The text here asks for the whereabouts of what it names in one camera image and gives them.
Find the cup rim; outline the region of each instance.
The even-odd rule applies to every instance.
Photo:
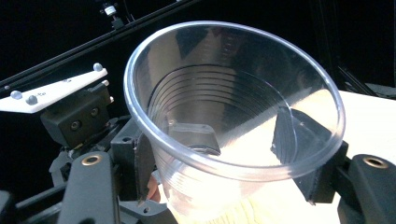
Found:
[[[139,58],[142,51],[156,38],[165,35],[166,33],[173,32],[177,29],[182,29],[192,26],[222,26],[233,29],[245,30],[257,35],[262,35],[270,38],[285,47],[293,50],[295,53],[303,57],[309,62],[317,71],[318,74],[324,79],[334,104],[336,105],[338,118],[336,128],[332,133],[330,140],[327,142],[322,150],[319,150],[314,155],[294,163],[281,164],[275,166],[247,166],[242,164],[233,164],[226,161],[219,161],[209,158],[198,152],[195,152],[188,147],[181,145],[177,140],[171,138],[166,133],[162,132],[144,112],[136,95],[134,94],[134,66],[136,60]],[[125,69],[123,80],[124,96],[127,107],[133,115],[138,127],[148,137],[150,143],[156,147],[163,149],[166,153],[175,157],[176,159],[186,163],[187,165],[199,169],[201,171],[218,175],[230,179],[251,181],[251,182],[269,182],[275,180],[282,180],[288,178],[295,178],[314,171],[320,165],[329,160],[332,155],[338,150],[342,144],[345,132],[345,109],[338,92],[337,87],[326,73],[326,71],[308,54],[303,50],[291,44],[289,41],[262,30],[252,28],[246,25],[224,22],[224,21],[188,21],[179,24],[171,25],[157,31],[153,35],[145,39],[131,55]]]

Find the brass insert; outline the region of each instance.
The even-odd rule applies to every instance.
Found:
[[[102,156],[101,155],[92,155],[89,157],[84,158],[84,160],[82,160],[82,164],[83,165],[95,165],[96,163],[99,163],[102,160]]]
[[[373,166],[375,168],[379,168],[379,169],[387,169],[388,168],[388,164],[386,162],[381,161],[374,157],[365,157],[363,159],[363,161],[366,162],[366,164]]]

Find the motion capture marker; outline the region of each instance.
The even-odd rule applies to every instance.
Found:
[[[27,98],[27,100],[26,100],[26,103],[28,105],[36,105],[38,103],[37,97],[35,97],[33,95],[29,96],[29,98]]]
[[[22,93],[20,91],[12,91],[10,96],[12,99],[20,100],[22,98]]]
[[[93,71],[95,71],[95,72],[100,72],[100,71],[102,71],[102,69],[103,69],[103,66],[99,63],[95,63],[93,65]]]
[[[103,84],[105,84],[105,86],[110,85],[110,83],[107,80],[102,81]]]

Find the screw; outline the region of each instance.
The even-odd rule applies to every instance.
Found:
[[[79,129],[79,127],[81,127],[81,122],[79,120],[73,121],[70,125],[70,129],[72,131],[76,131],[77,129]]]
[[[98,107],[95,107],[92,111],[91,111],[91,116],[94,118],[99,114],[99,109]]]

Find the transparent cup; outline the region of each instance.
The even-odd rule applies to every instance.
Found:
[[[314,171],[345,129],[324,69],[286,40],[240,24],[191,21],[156,32],[127,63],[124,92],[168,204],[198,219]]]

